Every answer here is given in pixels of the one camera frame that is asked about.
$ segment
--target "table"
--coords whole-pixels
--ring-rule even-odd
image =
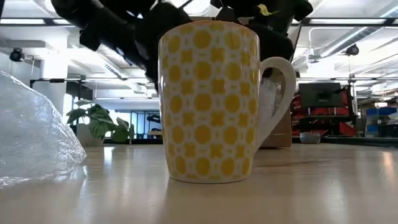
[[[87,148],[71,179],[0,190],[0,223],[395,223],[398,151],[294,144],[258,151],[252,177],[170,180],[162,146]]]

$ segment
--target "green leaf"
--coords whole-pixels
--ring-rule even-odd
[[[103,138],[108,132],[108,126],[106,123],[101,123],[97,120],[91,120],[90,132],[94,138]]]
[[[134,125],[132,124],[131,127],[130,127],[130,129],[129,129],[129,136],[130,136],[130,139],[134,139],[134,135],[136,134],[136,132],[135,132],[134,129],[135,129],[135,128],[134,128]]]
[[[70,123],[76,121],[77,119],[86,116],[86,110],[81,109],[81,108],[71,110],[71,112],[67,113],[67,116],[69,116],[67,124],[70,124]]]
[[[88,116],[91,116],[95,111],[98,111],[98,110],[104,110],[104,108],[102,108],[102,106],[97,105],[97,104],[95,104],[91,108],[88,108],[87,109]]]
[[[121,118],[116,118],[116,122],[118,122],[118,125],[124,126],[126,129],[129,129],[129,123]]]
[[[78,106],[83,106],[83,105],[88,105],[88,104],[92,104],[92,103],[94,103],[94,102],[91,100],[79,100],[75,104]]]
[[[115,142],[124,142],[129,137],[129,131],[126,129],[117,129],[113,135],[112,140]]]
[[[118,128],[118,126],[114,123],[112,124],[106,123],[106,125],[108,126],[108,131],[114,131]]]
[[[108,112],[104,109],[97,110],[91,114],[90,118],[96,119],[101,122],[113,124],[112,118],[109,116]]]

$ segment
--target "clear plastic wrap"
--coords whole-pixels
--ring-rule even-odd
[[[71,172],[86,157],[44,95],[0,73],[0,188]]]

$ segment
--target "mug rim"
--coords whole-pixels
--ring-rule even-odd
[[[246,31],[254,34],[258,38],[258,35],[256,34],[256,32],[254,32],[253,30],[247,28],[244,25],[240,25],[240,24],[237,24],[237,23],[234,23],[234,22],[227,22],[227,21],[193,21],[193,22],[189,22],[189,23],[186,23],[186,24],[179,25],[177,27],[174,27],[173,29],[170,29],[165,34],[163,34],[163,36],[160,38],[160,40],[162,40],[164,38],[164,36],[166,36],[166,34],[168,34],[169,32],[172,32],[172,31],[174,31],[174,30],[176,30],[178,28],[181,28],[183,26],[187,26],[189,24],[198,24],[198,23],[221,23],[221,24],[228,24],[228,25],[238,26],[238,27],[242,27],[243,29],[246,29]]]

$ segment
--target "mug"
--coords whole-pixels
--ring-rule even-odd
[[[285,76],[274,115],[261,111],[267,102],[259,99],[267,68]],[[193,183],[247,179],[255,152],[282,119],[294,91],[293,66],[277,57],[260,62],[259,38],[244,26],[200,21],[168,31],[159,41],[159,95],[170,177]],[[265,115],[272,118],[259,128]]]

